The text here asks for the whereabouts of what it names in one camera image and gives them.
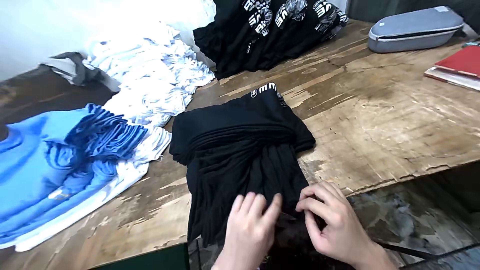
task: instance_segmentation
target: folded black t-shirt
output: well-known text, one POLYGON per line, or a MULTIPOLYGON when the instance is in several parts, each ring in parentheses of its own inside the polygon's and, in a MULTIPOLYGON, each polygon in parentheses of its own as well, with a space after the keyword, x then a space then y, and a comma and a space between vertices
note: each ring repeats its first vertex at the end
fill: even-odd
POLYGON ((283 211, 295 211, 308 185, 296 154, 315 139, 268 83, 241 98, 179 114, 170 153, 187 166, 192 194, 187 238, 223 242, 228 214, 238 194, 283 195, 283 211))

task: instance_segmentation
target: red book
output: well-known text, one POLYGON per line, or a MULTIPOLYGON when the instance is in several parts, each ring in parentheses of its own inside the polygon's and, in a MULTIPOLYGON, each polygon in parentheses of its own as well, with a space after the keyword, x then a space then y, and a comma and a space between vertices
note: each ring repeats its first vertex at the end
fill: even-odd
POLYGON ((480 78, 480 46, 467 46, 435 63, 435 67, 480 78))

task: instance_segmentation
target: finger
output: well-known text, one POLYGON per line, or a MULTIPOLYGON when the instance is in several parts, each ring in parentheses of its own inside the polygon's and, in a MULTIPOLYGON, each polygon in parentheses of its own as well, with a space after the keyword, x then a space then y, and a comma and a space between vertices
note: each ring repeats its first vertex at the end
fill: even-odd
POLYGON ((310 185, 302 189, 300 192, 300 200, 313 195, 321 199, 326 205, 332 205, 332 203, 338 200, 338 198, 328 191, 322 184, 310 185))
POLYGON ((315 222, 313 213, 308 210, 305 210, 305 226, 307 227, 308 235, 315 249, 323 254, 328 253, 328 240, 322 236, 322 232, 315 222))
POLYGON ((313 212, 315 215, 321 217, 322 219, 325 220, 327 224, 332 224, 332 216, 336 216, 332 209, 322 203, 321 201, 318 201, 314 198, 306 198, 304 200, 301 200, 297 203, 297 207, 295 208, 297 212, 303 211, 303 210, 309 210, 313 212))
POLYGON ((335 190, 335 188, 333 187, 333 185, 335 185, 334 183, 331 183, 331 182, 327 182, 327 181, 321 181, 320 184, 326 189, 328 190, 333 196, 337 197, 337 198, 341 198, 340 197, 340 194, 338 194, 338 192, 335 190))
POLYGON ((267 205, 267 200, 262 194, 257 194, 255 199, 253 200, 252 207, 250 207, 250 211, 248 212, 249 215, 252 217, 261 217, 262 212, 267 205))
POLYGON ((232 204, 232 210, 230 210, 230 213, 236 213, 238 211, 240 211, 240 207, 243 203, 243 196, 242 195, 238 195, 235 200, 233 201, 233 204, 232 204))
POLYGON ((272 203, 268 207, 268 209, 265 211, 264 216, 262 217, 263 223, 267 227, 273 227, 278 220, 278 216, 280 215, 280 212, 282 211, 282 196, 277 193, 275 196, 273 196, 272 203))
POLYGON ((340 188, 338 187, 337 184, 335 184, 335 183, 333 183, 333 182, 330 182, 330 184, 333 186, 333 188, 334 188, 335 191, 340 195, 341 198, 346 199, 345 195, 344 195, 343 192, 340 190, 340 188))
POLYGON ((240 212, 246 215, 248 211, 250 211, 250 207, 252 207, 252 203, 254 199, 255 199, 255 193, 249 192, 243 199, 243 203, 240 207, 240 212))

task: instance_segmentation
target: black fabric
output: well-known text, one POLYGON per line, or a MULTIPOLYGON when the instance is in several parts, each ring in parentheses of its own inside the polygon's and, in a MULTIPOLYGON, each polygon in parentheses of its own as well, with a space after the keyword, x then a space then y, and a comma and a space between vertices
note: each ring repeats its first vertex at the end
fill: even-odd
POLYGON ((60 67, 56 66, 54 62, 45 61, 43 65, 49 66, 53 71, 62 75, 62 77, 68 79, 68 81, 74 86, 85 86, 90 81, 102 80, 102 74, 100 69, 89 69, 83 64, 83 56, 78 52, 64 52, 56 56, 50 57, 51 59, 70 59, 75 65, 75 73, 70 74, 60 67))
POLYGON ((268 70, 333 38, 348 17, 324 0, 215 0, 215 20, 195 29, 196 45, 222 79, 268 70))
POLYGON ((296 153, 315 139, 277 93, 261 88, 222 105, 179 114, 173 123, 170 154, 187 166, 192 194, 188 240, 202 235, 204 245, 222 243, 235 197, 249 191, 283 195, 283 211, 295 211, 308 185, 296 153))

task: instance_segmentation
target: left hand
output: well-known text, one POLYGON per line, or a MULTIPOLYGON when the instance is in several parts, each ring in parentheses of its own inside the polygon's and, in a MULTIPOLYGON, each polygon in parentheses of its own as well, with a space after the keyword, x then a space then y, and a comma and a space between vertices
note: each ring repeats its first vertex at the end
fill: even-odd
POLYGON ((262 214, 265 206, 261 194, 237 196, 228 217, 225 245, 212 270, 250 270, 260 266, 273 245, 282 196, 276 194, 262 214))

